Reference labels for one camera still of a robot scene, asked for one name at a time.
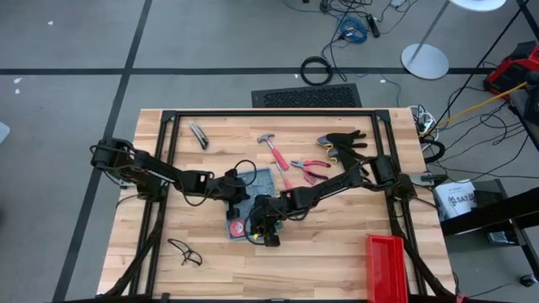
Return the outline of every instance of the white round base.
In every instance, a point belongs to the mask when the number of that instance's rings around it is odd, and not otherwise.
[[[401,62],[404,67],[416,77],[437,79],[449,71],[449,61],[446,55],[432,45],[423,44],[413,61],[410,61],[419,43],[409,45],[403,50]]]
[[[449,0],[458,7],[473,12],[492,12],[504,5],[505,0]]]

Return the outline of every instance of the hammer handle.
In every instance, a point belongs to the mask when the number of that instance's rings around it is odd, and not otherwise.
[[[288,163],[286,163],[285,158],[283,158],[283,156],[281,156],[280,152],[277,151],[276,148],[272,148],[271,152],[273,153],[275,159],[277,159],[277,162],[280,164],[280,166],[283,168],[283,170],[288,170],[288,168],[290,168],[288,166]]]

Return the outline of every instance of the wooden table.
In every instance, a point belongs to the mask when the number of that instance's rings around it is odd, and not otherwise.
[[[138,120],[136,148],[155,150],[161,109],[144,109]],[[425,170],[423,157],[409,109],[390,109],[392,128],[404,173]],[[194,120],[210,139],[202,151],[189,129]],[[266,144],[256,139],[263,133],[275,133],[273,142],[287,161],[327,161],[316,139],[330,132],[362,130],[369,146],[360,153],[375,156],[371,121],[358,117],[194,117],[180,121],[174,166],[183,170],[213,171],[222,175],[242,159],[258,167],[270,167],[275,186],[284,184],[275,159]],[[166,159],[168,150],[163,152]],[[322,169],[332,177],[343,172],[340,165]],[[307,186],[301,169],[286,172],[293,186]],[[135,193],[124,190],[120,198]],[[433,201],[432,195],[418,189],[421,199]],[[200,207],[188,206],[180,192],[170,190],[165,227],[157,267],[154,295],[163,292],[172,298],[192,299],[365,299],[367,234],[390,235],[387,207],[383,193],[349,189],[323,200],[300,222],[285,221],[280,233],[280,247],[256,247],[245,241],[230,242],[225,231],[225,204],[208,200]],[[123,274],[136,251],[144,203],[137,199],[123,202],[116,212],[104,260],[99,293],[108,290]],[[444,237],[434,208],[420,202],[410,205],[419,253],[448,290],[455,285],[447,257]],[[204,264],[181,265],[183,257],[166,240],[187,242],[204,258]],[[412,291],[415,282],[411,263],[408,279]],[[146,281],[142,270],[141,285]]]

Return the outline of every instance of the pink hammer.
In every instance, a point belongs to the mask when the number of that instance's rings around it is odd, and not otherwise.
[[[271,144],[271,142],[270,142],[270,138],[272,136],[275,136],[275,134],[263,134],[260,138],[257,139],[257,141],[259,143],[262,142],[262,141],[266,141],[268,143],[269,148],[271,148],[271,152],[275,156],[275,159],[277,159],[277,162],[280,164],[280,166],[284,170],[288,170],[288,168],[290,168],[290,167],[288,166],[288,163],[286,163],[285,158],[283,158],[283,156],[281,156],[280,152],[277,151],[275,146],[273,146],[273,144]]]

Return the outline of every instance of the pliers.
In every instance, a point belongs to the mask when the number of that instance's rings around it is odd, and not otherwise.
[[[331,164],[322,162],[322,161],[298,161],[298,160],[292,160],[290,162],[292,166],[299,167],[303,170],[305,173],[305,176],[303,178],[309,182],[310,184],[315,184],[317,182],[317,178],[322,180],[329,179],[328,176],[324,176],[321,174],[313,173],[309,169],[309,166],[321,166],[321,167],[331,167]]]

